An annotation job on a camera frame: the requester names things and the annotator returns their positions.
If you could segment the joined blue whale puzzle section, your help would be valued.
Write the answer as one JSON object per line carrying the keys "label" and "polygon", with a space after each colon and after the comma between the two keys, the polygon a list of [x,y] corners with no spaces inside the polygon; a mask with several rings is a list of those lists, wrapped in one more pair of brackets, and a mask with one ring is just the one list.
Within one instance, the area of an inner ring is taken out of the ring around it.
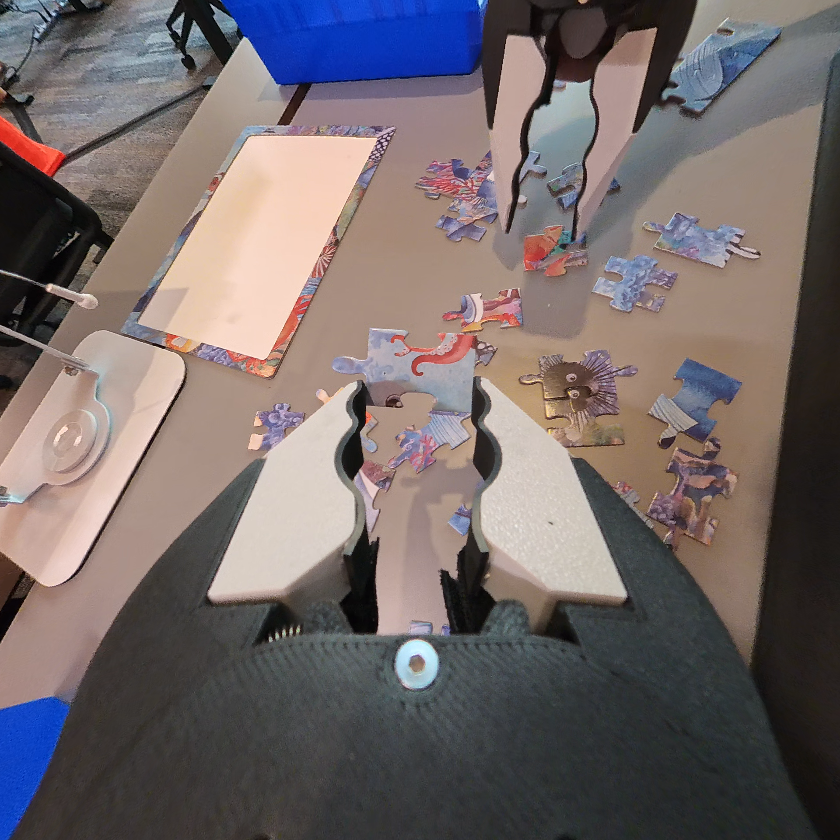
{"label": "joined blue whale puzzle section", "polygon": [[683,112],[700,115],[780,36],[781,27],[727,18],[670,74],[661,96]]}

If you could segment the orange cloth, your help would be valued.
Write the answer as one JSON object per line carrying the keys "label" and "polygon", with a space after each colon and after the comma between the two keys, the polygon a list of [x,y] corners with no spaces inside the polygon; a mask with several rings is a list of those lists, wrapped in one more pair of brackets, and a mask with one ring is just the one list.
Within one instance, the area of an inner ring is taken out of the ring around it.
{"label": "orange cloth", "polygon": [[53,176],[66,160],[62,152],[31,140],[21,129],[4,117],[0,118],[0,123],[1,143],[48,176]]}

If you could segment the thin metal rod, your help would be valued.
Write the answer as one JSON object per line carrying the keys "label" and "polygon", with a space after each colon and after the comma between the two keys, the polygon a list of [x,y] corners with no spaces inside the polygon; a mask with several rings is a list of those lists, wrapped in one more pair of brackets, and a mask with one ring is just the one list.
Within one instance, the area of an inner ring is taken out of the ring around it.
{"label": "thin metal rod", "polygon": [[23,335],[20,332],[9,329],[9,328],[5,327],[4,325],[1,325],[0,331],[1,331],[1,334],[11,338],[12,340],[27,343],[27,344],[29,344],[33,347],[36,347],[38,350],[41,350],[45,353],[48,353],[49,355],[52,355],[53,357],[60,360],[63,363],[63,365],[65,365],[66,367],[69,367],[69,368],[74,369],[76,371],[89,371],[89,370],[91,370],[91,367],[88,364],[88,362],[85,362],[84,360],[79,359],[78,357],[73,356],[69,353],[65,353],[65,352],[62,352],[60,350],[57,350],[56,348],[54,348],[50,345],[39,342],[36,339],[30,338],[27,335]]}

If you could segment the blue and green puzzle piece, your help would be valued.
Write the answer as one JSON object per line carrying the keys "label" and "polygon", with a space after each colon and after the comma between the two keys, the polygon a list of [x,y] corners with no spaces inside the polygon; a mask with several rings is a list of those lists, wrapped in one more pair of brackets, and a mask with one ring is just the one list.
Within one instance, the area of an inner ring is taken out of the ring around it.
{"label": "blue and green puzzle piece", "polygon": [[574,163],[563,168],[560,175],[547,182],[552,198],[563,210],[570,210],[579,200],[583,184],[583,164]]}

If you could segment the urchin and green puzzle piece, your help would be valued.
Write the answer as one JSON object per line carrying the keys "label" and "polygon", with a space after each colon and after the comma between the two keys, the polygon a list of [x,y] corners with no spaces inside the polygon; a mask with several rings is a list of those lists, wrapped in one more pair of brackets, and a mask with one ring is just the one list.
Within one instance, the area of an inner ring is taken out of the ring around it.
{"label": "urchin and green puzzle piece", "polygon": [[623,426],[620,424],[600,425],[596,418],[601,415],[617,415],[619,412],[616,392],[595,392],[581,383],[572,384],[560,396],[544,398],[545,415],[548,419],[565,419],[562,427],[551,427],[549,433],[562,446],[594,447],[623,445]]}

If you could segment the puzzle frame board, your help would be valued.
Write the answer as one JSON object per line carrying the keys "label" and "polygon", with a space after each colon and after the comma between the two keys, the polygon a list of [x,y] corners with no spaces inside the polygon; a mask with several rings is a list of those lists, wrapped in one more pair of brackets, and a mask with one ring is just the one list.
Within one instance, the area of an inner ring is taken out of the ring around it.
{"label": "puzzle frame board", "polygon": [[247,127],[122,333],[273,377],[394,132]]}

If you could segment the joined blue coral puzzle section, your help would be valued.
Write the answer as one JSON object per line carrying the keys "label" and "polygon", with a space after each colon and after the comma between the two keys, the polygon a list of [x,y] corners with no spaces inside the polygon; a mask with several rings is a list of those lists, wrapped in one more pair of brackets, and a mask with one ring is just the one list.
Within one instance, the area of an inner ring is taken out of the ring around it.
{"label": "joined blue coral puzzle section", "polygon": [[466,167],[460,159],[433,161],[415,186],[423,190],[426,197],[447,196],[453,200],[448,211],[455,216],[443,215],[436,223],[449,240],[459,242],[469,238],[478,242],[487,229],[476,222],[484,220],[492,224],[497,218],[496,184],[490,152],[474,169]]}

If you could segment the black office chair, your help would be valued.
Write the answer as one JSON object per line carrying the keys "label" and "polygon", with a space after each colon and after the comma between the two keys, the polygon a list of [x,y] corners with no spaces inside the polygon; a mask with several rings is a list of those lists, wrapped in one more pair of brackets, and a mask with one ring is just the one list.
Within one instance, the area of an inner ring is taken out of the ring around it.
{"label": "black office chair", "polygon": [[59,300],[31,281],[68,288],[90,248],[113,239],[89,205],[3,143],[1,161],[1,323],[33,339]]}

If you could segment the red octopus puzzle piece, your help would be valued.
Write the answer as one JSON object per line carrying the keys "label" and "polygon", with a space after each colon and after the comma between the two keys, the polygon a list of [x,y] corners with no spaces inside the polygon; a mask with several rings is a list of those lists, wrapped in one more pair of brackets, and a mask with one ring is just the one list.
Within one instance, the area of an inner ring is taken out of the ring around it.
{"label": "red octopus puzzle piece", "polygon": [[469,394],[475,364],[488,365],[497,352],[495,345],[477,339],[472,333],[440,333],[441,343],[424,350],[412,362],[412,372],[420,377],[426,393],[442,402],[464,401]]}

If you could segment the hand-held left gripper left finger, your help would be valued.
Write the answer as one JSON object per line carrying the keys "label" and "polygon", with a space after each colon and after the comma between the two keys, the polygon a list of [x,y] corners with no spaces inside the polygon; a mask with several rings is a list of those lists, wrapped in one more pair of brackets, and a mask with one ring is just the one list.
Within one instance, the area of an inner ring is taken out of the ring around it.
{"label": "hand-held left gripper left finger", "polygon": [[364,457],[367,391],[346,385],[262,461],[207,592],[215,604],[343,604],[354,631],[378,625],[379,541],[371,541],[354,484]]}

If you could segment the jigsaw puzzle pieces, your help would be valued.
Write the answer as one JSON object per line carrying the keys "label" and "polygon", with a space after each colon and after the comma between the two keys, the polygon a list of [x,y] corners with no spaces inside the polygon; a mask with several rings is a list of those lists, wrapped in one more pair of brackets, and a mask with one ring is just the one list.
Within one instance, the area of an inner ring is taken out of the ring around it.
{"label": "jigsaw puzzle pieces", "polygon": [[[657,260],[638,255],[633,259],[612,256],[605,271],[620,280],[599,277],[595,294],[610,298],[611,308],[630,312],[634,307],[657,312],[665,299],[650,292],[649,287],[671,288],[677,279],[673,271],[657,268]],[[738,480],[735,471],[719,464],[716,456],[720,442],[713,433],[716,424],[708,413],[714,403],[730,404],[742,387],[737,379],[696,360],[685,359],[675,373],[681,387],[674,396],[657,396],[648,414],[665,424],[657,445],[672,451],[665,470],[675,478],[668,493],[657,492],[646,512],[635,508],[639,495],[626,482],[613,484],[614,490],[650,528],[658,524],[666,529],[663,541],[675,550],[679,542],[693,539],[710,545],[719,519],[712,515],[712,503],[730,498]],[[435,461],[434,451],[442,446],[456,448],[468,439],[464,422],[467,413],[431,411],[421,428],[403,429],[396,441],[400,451],[387,467],[365,461],[356,484],[362,490],[369,522],[378,510],[371,507],[374,487],[390,486],[392,474],[401,463],[409,463],[420,472]]]}

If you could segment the metal rod with white tip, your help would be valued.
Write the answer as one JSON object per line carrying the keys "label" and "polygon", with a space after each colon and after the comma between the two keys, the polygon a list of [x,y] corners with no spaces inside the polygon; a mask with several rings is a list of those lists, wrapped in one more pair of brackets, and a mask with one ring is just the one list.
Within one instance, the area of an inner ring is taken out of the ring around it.
{"label": "metal rod with white tip", "polygon": [[1,269],[0,274],[2,277],[23,281],[31,286],[38,287],[42,291],[55,297],[70,301],[80,308],[92,310],[98,307],[98,299],[90,293],[72,290],[54,283],[42,283],[5,269]]}

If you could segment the black perforated padded panel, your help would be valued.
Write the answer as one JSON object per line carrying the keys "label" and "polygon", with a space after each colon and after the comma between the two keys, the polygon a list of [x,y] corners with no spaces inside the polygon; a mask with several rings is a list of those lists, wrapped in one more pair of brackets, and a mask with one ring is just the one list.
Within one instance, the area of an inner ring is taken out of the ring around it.
{"label": "black perforated padded panel", "polygon": [[826,88],[753,665],[777,716],[838,714],[839,55]]}

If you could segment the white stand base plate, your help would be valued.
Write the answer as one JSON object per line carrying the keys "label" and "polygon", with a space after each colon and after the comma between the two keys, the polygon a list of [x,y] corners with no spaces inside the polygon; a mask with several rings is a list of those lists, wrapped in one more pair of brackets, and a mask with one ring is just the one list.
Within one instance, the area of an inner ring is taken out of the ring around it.
{"label": "white stand base plate", "polygon": [[42,486],[1,510],[2,553],[44,586],[66,582],[86,559],[186,373],[174,353],[113,332],[88,335],[74,354],[99,373],[97,397],[111,419],[108,444],[81,478]]}

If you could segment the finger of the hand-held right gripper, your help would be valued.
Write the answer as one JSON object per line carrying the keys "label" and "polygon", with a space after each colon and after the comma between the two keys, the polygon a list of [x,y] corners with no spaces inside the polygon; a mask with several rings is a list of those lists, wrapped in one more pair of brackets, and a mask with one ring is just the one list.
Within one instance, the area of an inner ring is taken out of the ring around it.
{"label": "finger of the hand-held right gripper", "polygon": [[516,213],[532,115],[550,98],[553,71],[545,39],[544,33],[486,32],[486,113],[497,210],[505,232]]}
{"label": "finger of the hand-held right gripper", "polygon": [[591,84],[596,127],[583,161],[584,180],[574,212],[574,235],[592,221],[631,142],[656,28],[629,31],[599,63]]}

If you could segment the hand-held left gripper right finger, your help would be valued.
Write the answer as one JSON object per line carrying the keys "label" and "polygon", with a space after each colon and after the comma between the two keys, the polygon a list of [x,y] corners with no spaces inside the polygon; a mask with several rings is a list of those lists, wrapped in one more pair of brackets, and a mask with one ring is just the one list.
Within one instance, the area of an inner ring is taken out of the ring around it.
{"label": "hand-held left gripper right finger", "polygon": [[441,572],[452,634],[475,634],[496,602],[518,601],[533,632],[558,602],[619,606],[627,591],[573,466],[486,377],[474,380],[472,502],[457,576]]}

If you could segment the black sea urchin puzzle piece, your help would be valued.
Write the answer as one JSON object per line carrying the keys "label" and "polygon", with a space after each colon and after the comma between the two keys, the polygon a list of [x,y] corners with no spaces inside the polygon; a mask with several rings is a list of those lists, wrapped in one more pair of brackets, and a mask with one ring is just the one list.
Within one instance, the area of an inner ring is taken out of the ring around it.
{"label": "black sea urchin puzzle piece", "polygon": [[523,385],[541,384],[548,419],[586,419],[619,412],[615,378],[632,376],[637,367],[615,367],[606,350],[584,353],[581,362],[564,361],[561,354],[539,358],[539,373],[521,375]]}

